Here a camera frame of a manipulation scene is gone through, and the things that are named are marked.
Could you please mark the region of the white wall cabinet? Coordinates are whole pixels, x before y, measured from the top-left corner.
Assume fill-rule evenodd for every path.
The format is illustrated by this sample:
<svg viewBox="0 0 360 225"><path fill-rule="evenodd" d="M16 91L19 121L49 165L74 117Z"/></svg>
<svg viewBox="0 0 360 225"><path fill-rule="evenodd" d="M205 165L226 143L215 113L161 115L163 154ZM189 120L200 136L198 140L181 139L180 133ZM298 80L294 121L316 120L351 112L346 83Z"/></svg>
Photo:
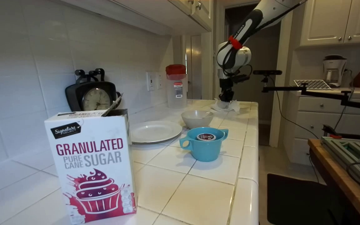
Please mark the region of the white wall cabinet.
<svg viewBox="0 0 360 225"><path fill-rule="evenodd" d="M168 0L207 32L213 29L214 0Z"/></svg>
<svg viewBox="0 0 360 225"><path fill-rule="evenodd" d="M300 47L360 43L360 0L307 0L294 18Z"/></svg>

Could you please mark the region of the black floor mat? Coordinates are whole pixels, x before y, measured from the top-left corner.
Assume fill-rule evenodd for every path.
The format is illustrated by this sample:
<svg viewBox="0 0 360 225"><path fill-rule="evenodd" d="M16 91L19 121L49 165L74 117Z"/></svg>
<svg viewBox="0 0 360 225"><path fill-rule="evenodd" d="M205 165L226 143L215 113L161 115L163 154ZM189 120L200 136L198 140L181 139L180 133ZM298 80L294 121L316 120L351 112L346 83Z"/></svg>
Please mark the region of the black floor mat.
<svg viewBox="0 0 360 225"><path fill-rule="evenodd" d="M360 225L360 219L334 189L269 173L267 220L274 225Z"/></svg>

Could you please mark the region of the black table clock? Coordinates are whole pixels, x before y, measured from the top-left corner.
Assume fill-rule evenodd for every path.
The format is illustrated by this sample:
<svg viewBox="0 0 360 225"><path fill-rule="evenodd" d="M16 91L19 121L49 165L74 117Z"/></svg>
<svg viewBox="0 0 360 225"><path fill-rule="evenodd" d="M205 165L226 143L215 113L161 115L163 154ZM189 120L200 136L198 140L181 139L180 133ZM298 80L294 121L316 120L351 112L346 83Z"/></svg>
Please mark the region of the black table clock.
<svg viewBox="0 0 360 225"><path fill-rule="evenodd" d="M73 112L106 110L115 101L117 108L122 94L116 90L114 83L105 80L105 70L96 68L86 73L75 70L78 77L75 84L65 88L67 103Z"/></svg>

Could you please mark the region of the coffee pod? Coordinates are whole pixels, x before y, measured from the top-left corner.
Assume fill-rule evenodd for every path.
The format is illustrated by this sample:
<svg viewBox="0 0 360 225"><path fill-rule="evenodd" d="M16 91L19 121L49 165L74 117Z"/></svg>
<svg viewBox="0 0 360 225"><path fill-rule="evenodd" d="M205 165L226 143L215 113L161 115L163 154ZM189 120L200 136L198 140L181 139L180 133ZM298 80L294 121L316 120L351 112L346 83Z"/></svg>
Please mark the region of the coffee pod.
<svg viewBox="0 0 360 225"><path fill-rule="evenodd" d="M216 135L211 133L201 133L196 136L196 140L205 142L214 141L216 140Z"/></svg>

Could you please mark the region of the checkered board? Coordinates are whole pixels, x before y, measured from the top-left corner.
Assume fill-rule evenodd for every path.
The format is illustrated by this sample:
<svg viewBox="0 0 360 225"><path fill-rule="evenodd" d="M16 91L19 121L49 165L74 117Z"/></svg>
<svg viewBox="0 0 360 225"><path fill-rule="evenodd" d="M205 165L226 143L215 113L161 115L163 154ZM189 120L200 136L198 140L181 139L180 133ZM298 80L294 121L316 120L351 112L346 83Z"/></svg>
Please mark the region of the checkered board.
<svg viewBox="0 0 360 225"><path fill-rule="evenodd" d="M305 87L307 90L331 90L332 88L324 81L319 79L294 80L297 87Z"/></svg>

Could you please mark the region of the beige bowl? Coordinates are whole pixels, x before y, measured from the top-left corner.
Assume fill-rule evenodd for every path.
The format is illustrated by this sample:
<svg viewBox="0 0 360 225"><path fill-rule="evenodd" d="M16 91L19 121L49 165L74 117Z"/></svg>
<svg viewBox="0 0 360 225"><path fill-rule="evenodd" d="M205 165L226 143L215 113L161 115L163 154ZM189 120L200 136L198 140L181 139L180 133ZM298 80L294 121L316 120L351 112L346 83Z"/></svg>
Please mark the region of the beige bowl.
<svg viewBox="0 0 360 225"><path fill-rule="evenodd" d="M210 111L184 111L181 114L182 120L189 129L197 127L209 127L214 118L214 114Z"/></svg>

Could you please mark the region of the white coffee maker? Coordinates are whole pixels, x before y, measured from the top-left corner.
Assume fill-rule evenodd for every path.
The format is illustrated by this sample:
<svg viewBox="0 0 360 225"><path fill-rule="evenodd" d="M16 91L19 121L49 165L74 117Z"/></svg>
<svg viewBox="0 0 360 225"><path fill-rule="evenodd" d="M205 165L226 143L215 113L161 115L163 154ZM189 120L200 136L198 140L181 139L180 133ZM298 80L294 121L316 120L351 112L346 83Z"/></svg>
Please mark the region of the white coffee maker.
<svg viewBox="0 0 360 225"><path fill-rule="evenodd" d="M330 88L341 87L347 58L341 55L326 55L322 61L324 81Z"/></svg>

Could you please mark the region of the granulated sugar box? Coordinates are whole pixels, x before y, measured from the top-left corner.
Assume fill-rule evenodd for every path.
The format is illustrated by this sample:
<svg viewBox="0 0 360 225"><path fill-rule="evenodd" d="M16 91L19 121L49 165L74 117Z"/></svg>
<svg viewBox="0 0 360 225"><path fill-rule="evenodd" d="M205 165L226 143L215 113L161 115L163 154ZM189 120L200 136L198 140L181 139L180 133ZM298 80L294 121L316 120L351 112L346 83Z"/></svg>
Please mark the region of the granulated sugar box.
<svg viewBox="0 0 360 225"><path fill-rule="evenodd" d="M59 113L44 124L71 225L136 214L126 109Z"/></svg>

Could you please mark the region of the white door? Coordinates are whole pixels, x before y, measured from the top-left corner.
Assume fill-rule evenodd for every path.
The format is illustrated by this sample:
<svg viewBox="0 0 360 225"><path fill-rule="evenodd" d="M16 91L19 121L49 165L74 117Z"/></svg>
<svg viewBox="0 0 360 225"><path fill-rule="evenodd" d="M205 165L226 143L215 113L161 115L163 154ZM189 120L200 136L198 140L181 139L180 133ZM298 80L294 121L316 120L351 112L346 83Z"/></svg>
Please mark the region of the white door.
<svg viewBox="0 0 360 225"><path fill-rule="evenodd" d="M189 99L202 99L201 36L185 36L185 65Z"/></svg>

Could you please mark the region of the clear pitcher with red lid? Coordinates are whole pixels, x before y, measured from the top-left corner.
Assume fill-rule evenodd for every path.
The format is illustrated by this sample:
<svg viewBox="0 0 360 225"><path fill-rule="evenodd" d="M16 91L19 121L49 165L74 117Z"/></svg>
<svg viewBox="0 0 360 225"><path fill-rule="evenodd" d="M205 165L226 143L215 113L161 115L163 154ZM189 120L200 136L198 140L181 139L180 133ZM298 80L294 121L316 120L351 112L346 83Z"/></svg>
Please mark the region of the clear pitcher with red lid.
<svg viewBox="0 0 360 225"><path fill-rule="evenodd" d="M183 64L171 64L165 68L166 93L169 108L186 108L187 102L187 74Z"/></svg>

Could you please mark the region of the white drawer cabinet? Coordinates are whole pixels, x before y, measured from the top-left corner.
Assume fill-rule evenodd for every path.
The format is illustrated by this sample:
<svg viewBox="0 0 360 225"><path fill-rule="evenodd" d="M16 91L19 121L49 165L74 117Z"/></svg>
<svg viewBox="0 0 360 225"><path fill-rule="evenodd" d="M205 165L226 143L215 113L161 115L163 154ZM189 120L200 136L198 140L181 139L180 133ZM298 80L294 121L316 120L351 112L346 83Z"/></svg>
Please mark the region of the white drawer cabinet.
<svg viewBox="0 0 360 225"><path fill-rule="evenodd" d="M338 133L360 135L360 109L344 107L338 99L288 93L283 111L289 120L284 126L283 146L291 163L309 165L309 139L324 135L329 125Z"/></svg>

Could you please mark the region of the white wall socket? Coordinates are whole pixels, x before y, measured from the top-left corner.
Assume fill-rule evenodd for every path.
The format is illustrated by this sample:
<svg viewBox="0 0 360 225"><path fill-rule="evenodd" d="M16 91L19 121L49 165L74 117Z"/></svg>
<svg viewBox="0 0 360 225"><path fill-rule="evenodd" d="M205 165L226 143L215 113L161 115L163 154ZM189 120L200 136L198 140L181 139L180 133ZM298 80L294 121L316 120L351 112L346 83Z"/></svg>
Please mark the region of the white wall socket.
<svg viewBox="0 0 360 225"><path fill-rule="evenodd" d="M154 91L156 88L156 72L146 72L147 91Z"/></svg>

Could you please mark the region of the blue two-handled cup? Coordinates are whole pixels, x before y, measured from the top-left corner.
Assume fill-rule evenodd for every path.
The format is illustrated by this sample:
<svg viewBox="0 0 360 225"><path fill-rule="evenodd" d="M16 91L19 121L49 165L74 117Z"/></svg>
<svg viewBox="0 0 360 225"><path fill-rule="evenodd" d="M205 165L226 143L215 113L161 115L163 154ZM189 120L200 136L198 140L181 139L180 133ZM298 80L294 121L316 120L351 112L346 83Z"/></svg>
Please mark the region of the blue two-handled cup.
<svg viewBox="0 0 360 225"><path fill-rule="evenodd" d="M201 133L216 135L214 141L199 141L196 136ZM189 150L191 155L201 162L212 162L219 157L222 142L227 139L228 129L216 129L213 127L197 127L187 132L186 137L179 140L180 147Z"/></svg>

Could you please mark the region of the white napkin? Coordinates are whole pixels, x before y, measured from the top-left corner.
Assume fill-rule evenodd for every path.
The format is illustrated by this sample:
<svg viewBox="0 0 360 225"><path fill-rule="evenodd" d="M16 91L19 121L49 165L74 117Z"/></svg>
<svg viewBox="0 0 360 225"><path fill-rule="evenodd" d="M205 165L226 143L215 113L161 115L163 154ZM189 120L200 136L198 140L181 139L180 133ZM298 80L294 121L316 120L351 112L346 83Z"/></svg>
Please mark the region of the white napkin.
<svg viewBox="0 0 360 225"><path fill-rule="evenodd" d="M220 99L215 99L215 103L210 105L210 108L218 112L231 112L236 114L240 113L240 103L238 101L224 102Z"/></svg>

